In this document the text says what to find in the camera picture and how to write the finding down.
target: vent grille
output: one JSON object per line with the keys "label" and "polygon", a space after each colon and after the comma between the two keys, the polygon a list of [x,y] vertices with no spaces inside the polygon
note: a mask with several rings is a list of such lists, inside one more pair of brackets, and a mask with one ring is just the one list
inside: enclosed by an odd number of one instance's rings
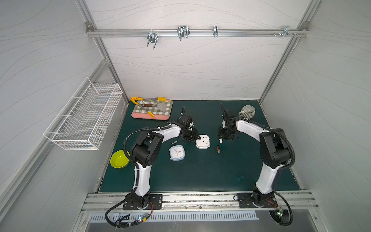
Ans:
{"label": "vent grille", "polygon": [[[116,221],[129,213],[112,213],[108,218]],[[133,222],[144,212],[130,213],[129,222]],[[185,221],[239,221],[259,220],[254,210],[239,211],[203,211],[203,212],[154,212],[148,222],[185,222]],[[104,213],[92,213],[90,223],[105,222]]]}

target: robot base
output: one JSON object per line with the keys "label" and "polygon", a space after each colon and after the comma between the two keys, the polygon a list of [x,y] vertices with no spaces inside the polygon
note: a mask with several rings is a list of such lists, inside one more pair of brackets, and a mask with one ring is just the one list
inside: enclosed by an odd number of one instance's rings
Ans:
{"label": "robot base", "polygon": [[269,201],[273,202],[274,204],[277,204],[275,196],[273,193],[264,194],[264,200],[259,201],[259,203],[254,203],[253,199],[251,198],[251,195],[253,193],[237,193],[234,196],[235,200],[238,200],[240,208],[274,208],[274,205],[269,203]]}
{"label": "robot base", "polygon": [[[149,201],[152,201],[153,209],[161,209],[162,208],[162,194],[150,194]],[[123,210],[151,210],[151,203],[148,202],[146,207],[143,209],[138,209],[134,202],[130,202],[128,200],[126,203],[124,202],[124,205],[122,206]]]}

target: mug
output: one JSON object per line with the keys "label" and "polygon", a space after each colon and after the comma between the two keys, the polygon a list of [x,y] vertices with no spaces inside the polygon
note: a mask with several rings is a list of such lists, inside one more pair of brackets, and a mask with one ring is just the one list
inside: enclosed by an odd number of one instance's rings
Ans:
{"label": "mug", "polygon": [[255,108],[252,107],[251,105],[246,105],[242,108],[238,115],[244,118],[251,119],[255,115]]}

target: pink cutting board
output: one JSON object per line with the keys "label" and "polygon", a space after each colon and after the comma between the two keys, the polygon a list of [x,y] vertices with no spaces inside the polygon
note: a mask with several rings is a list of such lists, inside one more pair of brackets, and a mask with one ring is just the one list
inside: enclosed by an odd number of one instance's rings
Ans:
{"label": "pink cutting board", "polygon": [[154,119],[154,120],[168,120],[170,118],[170,115],[158,115],[154,114],[155,117],[150,116],[149,114],[145,113],[131,113],[131,116],[133,118],[143,118],[143,119]]}

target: wire basket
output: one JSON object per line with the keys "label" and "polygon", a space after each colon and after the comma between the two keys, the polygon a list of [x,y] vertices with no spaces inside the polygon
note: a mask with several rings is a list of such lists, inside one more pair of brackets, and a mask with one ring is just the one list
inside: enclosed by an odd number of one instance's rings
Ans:
{"label": "wire basket", "polygon": [[81,96],[72,97],[44,133],[65,150],[98,150],[122,96],[117,83],[88,83],[81,84],[75,92]]}

